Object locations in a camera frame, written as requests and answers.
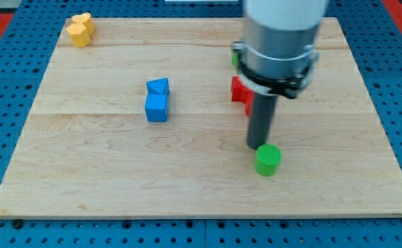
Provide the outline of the green block behind arm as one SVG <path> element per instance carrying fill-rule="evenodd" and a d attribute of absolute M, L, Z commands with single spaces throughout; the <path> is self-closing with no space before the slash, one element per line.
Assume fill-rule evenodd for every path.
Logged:
<path fill-rule="evenodd" d="M 235 67 L 238 67 L 238 66 L 239 66 L 239 53 L 238 53 L 238 52 L 234 52 L 234 53 L 232 54 L 232 64 L 233 64 L 233 66 L 235 66 Z"/>

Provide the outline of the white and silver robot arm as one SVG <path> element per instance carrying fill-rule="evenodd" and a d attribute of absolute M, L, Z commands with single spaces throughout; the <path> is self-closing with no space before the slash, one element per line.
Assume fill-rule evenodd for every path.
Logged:
<path fill-rule="evenodd" d="M 243 36 L 233 45 L 239 77 L 253 92 L 295 99 L 312 80 L 314 42 L 328 0 L 244 1 Z"/>

